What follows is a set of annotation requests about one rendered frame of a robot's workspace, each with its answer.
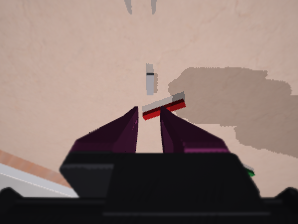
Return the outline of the grey rod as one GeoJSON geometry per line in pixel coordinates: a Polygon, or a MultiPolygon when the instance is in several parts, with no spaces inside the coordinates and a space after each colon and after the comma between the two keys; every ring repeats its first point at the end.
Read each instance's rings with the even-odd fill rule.
{"type": "Polygon", "coordinates": [[[154,95],[154,73],[147,73],[147,95],[154,95]]]}

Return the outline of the dark red rectangular bar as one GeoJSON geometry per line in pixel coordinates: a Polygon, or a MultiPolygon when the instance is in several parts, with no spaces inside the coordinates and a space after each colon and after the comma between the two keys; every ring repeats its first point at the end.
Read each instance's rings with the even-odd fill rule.
{"type": "MultiPolygon", "coordinates": [[[[163,106],[165,108],[167,108],[170,112],[186,107],[185,102],[184,102],[183,99],[168,103],[168,104],[163,105],[163,106]]],[[[148,119],[160,116],[160,107],[157,107],[157,108],[154,108],[152,110],[143,112],[142,117],[144,118],[144,120],[148,120],[148,119]]]]}

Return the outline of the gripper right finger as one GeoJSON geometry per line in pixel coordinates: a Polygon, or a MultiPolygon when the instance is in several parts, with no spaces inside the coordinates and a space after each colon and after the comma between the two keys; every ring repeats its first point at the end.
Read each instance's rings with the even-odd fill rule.
{"type": "Polygon", "coordinates": [[[163,153],[230,152],[223,139],[174,115],[164,106],[160,107],[160,129],[163,153]]]}

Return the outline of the green rod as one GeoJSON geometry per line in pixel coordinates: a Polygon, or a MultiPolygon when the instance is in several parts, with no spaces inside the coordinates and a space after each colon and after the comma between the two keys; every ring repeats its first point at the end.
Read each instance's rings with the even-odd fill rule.
{"type": "Polygon", "coordinates": [[[249,173],[249,175],[250,175],[251,177],[255,175],[253,171],[251,171],[251,170],[249,170],[249,169],[247,169],[247,168],[246,168],[246,170],[247,170],[247,172],[249,173]]]}

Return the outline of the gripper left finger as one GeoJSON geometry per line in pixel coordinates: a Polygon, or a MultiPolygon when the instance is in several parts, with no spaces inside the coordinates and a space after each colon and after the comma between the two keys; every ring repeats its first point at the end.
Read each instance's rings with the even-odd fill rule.
{"type": "Polygon", "coordinates": [[[113,153],[136,153],[138,120],[138,106],[135,106],[125,115],[78,138],[69,152],[113,151],[113,153]]]}

